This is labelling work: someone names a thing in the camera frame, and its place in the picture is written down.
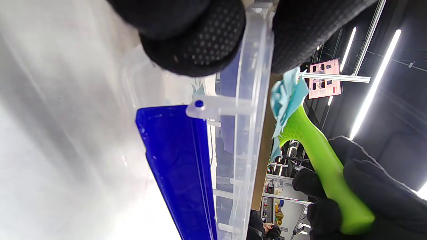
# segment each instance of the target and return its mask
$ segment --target blue paper towel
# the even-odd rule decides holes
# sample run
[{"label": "blue paper towel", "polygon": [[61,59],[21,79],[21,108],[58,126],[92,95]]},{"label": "blue paper towel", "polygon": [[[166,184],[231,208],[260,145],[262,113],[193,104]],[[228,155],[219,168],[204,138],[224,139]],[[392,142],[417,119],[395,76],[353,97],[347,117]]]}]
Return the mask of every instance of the blue paper towel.
[{"label": "blue paper towel", "polygon": [[273,151],[270,162],[282,156],[278,136],[283,131],[289,117],[302,104],[309,90],[304,80],[299,79],[299,67],[283,74],[283,79],[274,84],[270,97],[270,107],[276,119],[276,129],[273,133]]}]

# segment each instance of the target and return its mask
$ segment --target poster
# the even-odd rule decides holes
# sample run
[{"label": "poster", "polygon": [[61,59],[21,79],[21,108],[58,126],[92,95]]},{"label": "poster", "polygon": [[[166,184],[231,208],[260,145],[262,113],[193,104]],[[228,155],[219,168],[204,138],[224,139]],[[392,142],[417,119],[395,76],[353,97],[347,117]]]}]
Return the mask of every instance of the poster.
[{"label": "poster", "polygon": [[[340,74],[339,59],[332,59],[325,62],[315,63],[310,65],[308,70],[310,73],[325,73],[325,74]],[[324,80],[311,79],[309,80],[308,98],[328,97],[340,95],[342,92],[341,81],[339,80]]]}]

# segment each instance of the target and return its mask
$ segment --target ceiling light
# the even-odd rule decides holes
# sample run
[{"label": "ceiling light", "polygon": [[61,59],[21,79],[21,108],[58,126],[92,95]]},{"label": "ceiling light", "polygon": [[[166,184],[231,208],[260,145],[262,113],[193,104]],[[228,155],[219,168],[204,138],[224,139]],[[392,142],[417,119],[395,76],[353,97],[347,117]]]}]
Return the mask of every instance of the ceiling light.
[{"label": "ceiling light", "polygon": [[378,73],[375,76],[374,82],[371,85],[371,89],[369,89],[368,95],[363,101],[362,107],[360,108],[359,113],[357,114],[356,120],[354,121],[353,128],[350,132],[350,139],[353,139],[362,125],[363,120],[365,119],[366,114],[368,113],[368,109],[371,106],[372,100],[374,99],[375,92],[378,89],[378,85],[380,84],[381,79],[383,78],[386,67],[390,61],[390,58],[393,54],[393,51],[396,48],[396,44],[398,43],[399,37],[401,35],[401,30],[398,29],[393,36],[393,39],[387,49],[387,52],[384,56],[383,62],[381,63],[380,68],[378,69]]},{"label": "ceiling light", "polygon": [[417,195],[422,198],[427,200],[427,182],[424,184],[424,186],[418,191],[416,192]]},{"label": "ceiling light", "polygon": [[328,100],[328,106],[330,106],[330,104],[332,103],[332,99],[333,99],[333,96],[330,96]]},{"label": "ceiling light", "polygon": [[345,49],[344,57],[342,58],[341,67],[339,68],[339,71],[342,72],[344,69],[345,62],[347,61],[348,53],[350,52],[351,44],[353,43],[354,35],[356,35],[357,28],[353,28],[353,31],[351,32],[350,40],[348,41],[347,48]]}]

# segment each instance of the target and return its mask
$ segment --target clear plastic container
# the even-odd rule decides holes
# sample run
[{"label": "clear plastic container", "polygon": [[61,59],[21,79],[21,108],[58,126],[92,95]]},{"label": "clear plastic container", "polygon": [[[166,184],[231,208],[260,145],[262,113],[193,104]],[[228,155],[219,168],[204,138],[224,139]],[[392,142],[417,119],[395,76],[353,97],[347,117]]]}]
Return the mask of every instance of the clear plastic container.
[{"label": "clear plastic container", "polygon": [[[161,70],[148,59],[141,46],[130,52],[123,62],[122,89],[132,114],[139,108],[186,104],[188,116],[208,120],[219,239],[246,239],[273,51],[271,18],[271,3],[254,3],[246,10],[246,31],[240,55],[235,59],[238,61],[235,65],[237,77],[232,79],[234,94],[223,96],[215,91],[216,75],[194,79]],[[197,101],[203,101],[203,107],[196,107]],[[231,124],[222,122],[227,116],[234,117]],[[225,127],[234,133],[231,135],[233,139],[224,138],[225,142],[232,141],[234,145],[229,151],[231,171],[216,158],[219,128]],[[225,170],[232,175],[227,177]],[[226,182],[229,187],[217,189],[221,182]],[[231,211],[221,211],[218,201],[229,202]]]}]

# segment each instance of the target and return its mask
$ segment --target transparent plastic lid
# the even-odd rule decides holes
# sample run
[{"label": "transparent plastic lid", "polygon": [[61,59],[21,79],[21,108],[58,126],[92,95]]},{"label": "transparent plastic lid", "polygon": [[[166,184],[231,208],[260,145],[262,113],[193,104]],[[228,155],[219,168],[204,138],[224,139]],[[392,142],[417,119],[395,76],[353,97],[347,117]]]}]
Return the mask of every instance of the transparent plastic lid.
[{"label": "transparent plastic lid", "polygon": [[218,239],[246,239],[270,77],[271,18],[271,3],[247,8],[240,54],[217,75],[195,79],[161,70],[141,46],[123,63],[122,89],[132,114],[188,105],[189,117],[206,119]]}]

